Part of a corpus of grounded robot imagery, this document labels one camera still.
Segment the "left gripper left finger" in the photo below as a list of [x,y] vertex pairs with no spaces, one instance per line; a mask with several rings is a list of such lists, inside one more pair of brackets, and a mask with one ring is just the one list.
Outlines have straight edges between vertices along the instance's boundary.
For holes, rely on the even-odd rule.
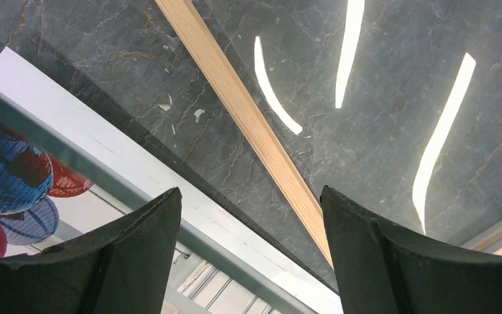
[[172,188],[38,254],[0,258],[0,313],[159,313],[181,200]]

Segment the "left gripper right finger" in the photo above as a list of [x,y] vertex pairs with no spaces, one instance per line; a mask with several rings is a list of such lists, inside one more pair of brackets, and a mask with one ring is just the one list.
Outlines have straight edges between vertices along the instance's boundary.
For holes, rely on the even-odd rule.
[[502,313],[502,256],[419,234],[329,186],[320,205],[345,313]]

